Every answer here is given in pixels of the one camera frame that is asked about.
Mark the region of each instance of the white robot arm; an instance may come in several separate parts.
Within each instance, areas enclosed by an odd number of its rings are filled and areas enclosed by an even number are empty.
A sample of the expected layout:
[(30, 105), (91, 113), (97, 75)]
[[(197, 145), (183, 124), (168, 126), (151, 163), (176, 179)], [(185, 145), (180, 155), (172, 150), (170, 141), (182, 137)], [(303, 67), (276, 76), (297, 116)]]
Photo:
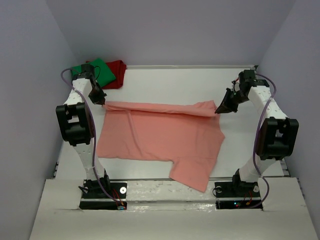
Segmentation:
[[(237, 80), (232, 82), (232, 89), (226, 89), (226, 94), (216, 113), (236, 113), (240, 103), (251, 101), (261, 115), (272, 97), (268, 82), (257, 79), (254, 70), (240, 72)], [(222, 184), (224, 189), (217, 192), (217, 197), (223, 198), (224, 195), (236, 198), (252, 191), (257, 185), (258, 178), (269, 166), (292, 154), (299, 128), (298, 121), (288, 118), (276, 101), (271, 99), (261, 123), (263, 124), (260, 126), (254, 149), (255, 161), (252, 154), (247, 163), (233, 175), (232, 182), (229, 185)]]
[[(104, 105), (106, 94), (95, 78), (95, 68), (90, 64), (81, 65), (81, 73), (72, 78), (73, 88), (88, 96), (93, 104)], [(100, 191), (97, 178), (106, 191), (110, 190), (110, 180), (94, 149), (94, 123), (90, 110), (82, 97), (74, 90), (63, 105), (55, 109), (61, 135), (78, 153), (86, 172), (86, 189)]]

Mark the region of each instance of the white platform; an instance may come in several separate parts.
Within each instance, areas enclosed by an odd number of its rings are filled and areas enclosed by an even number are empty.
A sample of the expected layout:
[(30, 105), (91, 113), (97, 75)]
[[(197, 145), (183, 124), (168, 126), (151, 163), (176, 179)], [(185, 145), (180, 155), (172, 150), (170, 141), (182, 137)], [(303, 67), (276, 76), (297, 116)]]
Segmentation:
[[(216, 210), (211, 191), (143, 180), (128, 182), (128, 210), (112, 211), (78, 209), (82, 180), (47, 180), (30, 240), (317, 240), (297, 180), (268, 181), (264, 211)], [(265, 183), (258, 184), (264, 195)]]
[[(214, 100), (219, 105), (243, 68), (127, 69), (122, 89), (106, 90), (108, 101), (188, 105)], [(105, 110), (90, 105), (100, 136)], [(225, 135), (211, 177), (231, 177), (252, 154), (259, 116), (251, 102), (239, 105), (238, 113), (222, 114)], [(59, 156), (56, 179), (85, 179), (86, 173), (76, 151), (64, 142)], [(111, 179), (167, 179), (171, 162), (100, 158)], [(279, 162), (265, 176), (283, 176)]]

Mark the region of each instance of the green cloth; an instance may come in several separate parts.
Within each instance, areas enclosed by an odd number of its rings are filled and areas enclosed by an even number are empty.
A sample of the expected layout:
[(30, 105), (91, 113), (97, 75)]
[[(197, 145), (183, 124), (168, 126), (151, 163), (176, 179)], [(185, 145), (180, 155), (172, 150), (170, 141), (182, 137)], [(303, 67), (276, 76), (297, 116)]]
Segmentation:
[[(110, 68), (101, 58), (97, 58), (94, 61), (88, 62), (88, 64), (91, 64), (95, 67), (94, 74), (96, 81), (99, 83), (100, 87), (104, 87), (105, 85), (116, 80), (116, 76), (112, 73)], [(81, 73), (81, 65), (73, 66), (72, 68)], [(74, 76), (77, 74), (77, 72), (72, 71), (71, 74), (72, 76)]]

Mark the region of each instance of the pink t-shirt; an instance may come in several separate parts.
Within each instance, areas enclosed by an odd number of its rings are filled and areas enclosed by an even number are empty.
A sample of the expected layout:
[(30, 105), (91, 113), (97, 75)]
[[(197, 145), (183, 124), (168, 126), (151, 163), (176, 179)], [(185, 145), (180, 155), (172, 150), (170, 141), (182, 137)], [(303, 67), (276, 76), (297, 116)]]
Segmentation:
[(169, 177), (204, 192), (225, 138), (214, 101), (194, 105), (106, 102), (101, 158), (172, 161)]

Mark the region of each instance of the white wall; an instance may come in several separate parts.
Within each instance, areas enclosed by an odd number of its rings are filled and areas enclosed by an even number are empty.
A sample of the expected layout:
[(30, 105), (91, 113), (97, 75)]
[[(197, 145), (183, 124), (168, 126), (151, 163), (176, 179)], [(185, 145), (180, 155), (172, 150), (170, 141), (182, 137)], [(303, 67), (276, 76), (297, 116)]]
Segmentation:
[(44, 0), (2, 0), (0, 33), (0, 239), (27, 240), (62, 142), (60, 72), (76, 60)]
[(320, 1), (297, 0), (263, 57), (259, 72), (273, 79), (275, 97), (299, 131), (290, 173), (301, 181), (311, 218), (320, 237)]
[(295, 0), (47, 0), (77, 59), (128, 65), (261, 61)]

